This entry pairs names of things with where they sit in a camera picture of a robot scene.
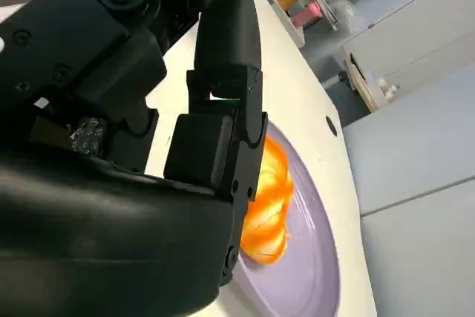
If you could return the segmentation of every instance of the white table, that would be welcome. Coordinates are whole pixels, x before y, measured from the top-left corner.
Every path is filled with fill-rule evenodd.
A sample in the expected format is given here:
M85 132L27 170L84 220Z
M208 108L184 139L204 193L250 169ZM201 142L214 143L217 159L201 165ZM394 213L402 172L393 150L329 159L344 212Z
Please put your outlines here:
M358 199L347 150L330 98L294 45L267 0L255 0L261 25L263 106L304 161L321 196L335 238L341 275L339 317L376 315L361 244ZM2 17L15 8L0 9ZM186 71L193 67L197 27L193 27L165 57L168 76L147 98L160 110L147 174L163 176L163 166L177 116L188 110ZM330 131L326 117L335 123ZM258 312L231 283L211 306L196 316L257 316Z

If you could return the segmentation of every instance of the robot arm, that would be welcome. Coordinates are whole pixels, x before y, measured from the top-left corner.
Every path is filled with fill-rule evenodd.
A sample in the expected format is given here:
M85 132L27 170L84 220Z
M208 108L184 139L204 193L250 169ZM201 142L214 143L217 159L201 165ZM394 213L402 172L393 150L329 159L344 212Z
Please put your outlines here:
M198 20L189 113L145 96ZM2 316L177 316L232 278L267 115L253 0L34 0L0 24ZM226 100L210 100L214 97Z

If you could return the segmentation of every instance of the purple plate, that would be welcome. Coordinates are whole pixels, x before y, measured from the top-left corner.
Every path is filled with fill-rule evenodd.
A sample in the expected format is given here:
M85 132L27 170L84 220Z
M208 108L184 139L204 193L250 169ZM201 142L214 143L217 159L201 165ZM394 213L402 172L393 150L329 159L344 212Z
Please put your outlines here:
M287 153L295 185L287 218L289 244L282 259L269 267L241 252L234 280L265 316L333 317L340 299L340 273L327 214L289 141L271 123L267 135Z

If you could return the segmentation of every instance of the white cabinet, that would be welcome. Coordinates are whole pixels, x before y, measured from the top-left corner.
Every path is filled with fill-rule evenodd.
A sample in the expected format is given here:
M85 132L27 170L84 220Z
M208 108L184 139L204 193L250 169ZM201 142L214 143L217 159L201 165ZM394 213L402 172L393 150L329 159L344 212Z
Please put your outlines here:
M475 181L364 217L378 316L473 316Z
M414 0L351 39L345 48L363 71L400 85L403 96L442 78L461 62L475 63L469 54L474 32L473 0ZM436 70L441 61L442 74Z
M361 213L475 177L475 66L344 129Z

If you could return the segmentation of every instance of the orange yarn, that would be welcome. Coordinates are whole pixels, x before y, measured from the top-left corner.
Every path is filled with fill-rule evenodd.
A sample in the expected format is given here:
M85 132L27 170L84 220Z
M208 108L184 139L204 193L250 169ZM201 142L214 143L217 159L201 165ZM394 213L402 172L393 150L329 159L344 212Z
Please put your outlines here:
M240 240L243 251L258 263L273 264L287 249L286 219L293 190L285 151L266 137L258 191L255 202L249 202Z

